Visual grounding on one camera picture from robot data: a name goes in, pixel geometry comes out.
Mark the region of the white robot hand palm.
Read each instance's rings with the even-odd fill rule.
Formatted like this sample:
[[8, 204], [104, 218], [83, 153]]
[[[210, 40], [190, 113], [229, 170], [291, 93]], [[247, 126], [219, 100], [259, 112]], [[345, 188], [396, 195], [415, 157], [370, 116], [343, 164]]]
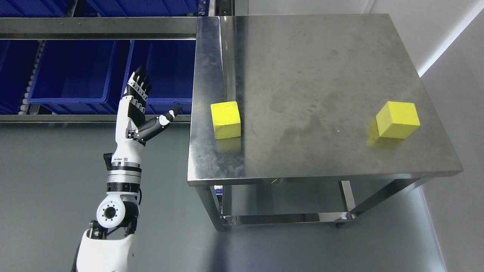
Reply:
[[136, 139], [128, 138], [128, 133], [137, 130], [145, 119], [143, 107], [133, 95], [121, 98], [116, 115], [116, 150], [113, 158], [141, 158], [144, 146]]

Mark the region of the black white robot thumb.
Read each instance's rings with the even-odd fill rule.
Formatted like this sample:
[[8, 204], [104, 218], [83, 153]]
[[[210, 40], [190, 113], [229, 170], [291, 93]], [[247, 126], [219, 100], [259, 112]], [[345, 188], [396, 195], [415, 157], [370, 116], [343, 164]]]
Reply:
[[148, 121], [142, 122], [142, 124], [137, 126], [137, 129], [133, 131], [133, 139], [141, 144], [145, 144], [150, 139], [162, 133], [162, 131], [164, 131], [171, 124], [171, 122], [173, 122], [182, 108], [183, 107], [181, 105], [176, 105], [170, 111], [162, 115], [155, 116]]

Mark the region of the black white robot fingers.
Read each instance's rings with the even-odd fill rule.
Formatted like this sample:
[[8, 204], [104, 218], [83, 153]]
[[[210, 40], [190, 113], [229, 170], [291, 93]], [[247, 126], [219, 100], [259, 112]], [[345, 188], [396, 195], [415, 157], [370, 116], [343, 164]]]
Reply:
[[131, 73], [126, 83], [126, 96], [131, 95], [139, 103], [146, 103], [148, 94], [152, 90], [150, 76], [147, 76], [147, 70], [138, 66]]

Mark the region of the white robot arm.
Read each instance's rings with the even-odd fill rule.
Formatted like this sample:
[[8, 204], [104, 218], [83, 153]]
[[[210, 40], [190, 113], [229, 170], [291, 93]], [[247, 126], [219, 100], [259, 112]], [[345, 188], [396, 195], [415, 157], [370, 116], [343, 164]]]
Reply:
[[152, 90], [147, 71], [132, 72], [116, 114], [114, 153], [103, 155], [107, 167], [107, 195], [96, 210], [96, 219], [83, 233], [71, 270], [73, 272], [133, 272], [138, 263], [135, 235], [140, 216], [141, 152], [147, 141], [164, 131], [180, 113], [176, 105], [146, 120]]

